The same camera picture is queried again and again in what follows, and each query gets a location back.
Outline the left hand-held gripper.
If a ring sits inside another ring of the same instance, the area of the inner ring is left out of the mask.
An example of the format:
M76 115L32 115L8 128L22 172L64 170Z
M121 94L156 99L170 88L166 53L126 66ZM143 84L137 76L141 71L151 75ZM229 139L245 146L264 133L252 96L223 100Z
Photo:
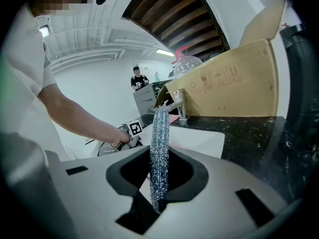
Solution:
M140 135L143 132L143 128L139 120L128 120L122 123L119 127L122 132L126 132L130 135L130 142L121 142L116 149L131 149L138 146L142 146Z

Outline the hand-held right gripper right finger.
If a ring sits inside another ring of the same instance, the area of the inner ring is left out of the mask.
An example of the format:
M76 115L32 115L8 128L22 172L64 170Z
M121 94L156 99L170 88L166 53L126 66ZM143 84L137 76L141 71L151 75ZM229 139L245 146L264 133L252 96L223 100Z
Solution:
M270 239L292 216L300 200L288 204L273 188L232 162L174 147L203 164L206 187L191 201L170 203L147 230L149 239ZM274 214L258 227L236 192L251 190Z

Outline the person's left hand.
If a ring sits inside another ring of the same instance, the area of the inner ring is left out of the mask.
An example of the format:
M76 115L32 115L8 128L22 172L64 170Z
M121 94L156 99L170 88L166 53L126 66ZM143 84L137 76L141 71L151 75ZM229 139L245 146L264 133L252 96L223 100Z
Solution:
M111 146L117 147L120 143L129 143L131 141L131 136L124 131L121 131L118 128L115 128L111 131L112 137L111 137Z

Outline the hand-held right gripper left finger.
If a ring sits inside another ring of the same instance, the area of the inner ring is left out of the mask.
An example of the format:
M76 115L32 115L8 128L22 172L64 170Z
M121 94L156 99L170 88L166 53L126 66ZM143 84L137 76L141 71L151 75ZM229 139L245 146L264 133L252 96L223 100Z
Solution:
M159 218L141 194L149 147L61 162L48 154L49 171L80 239L158 239Z

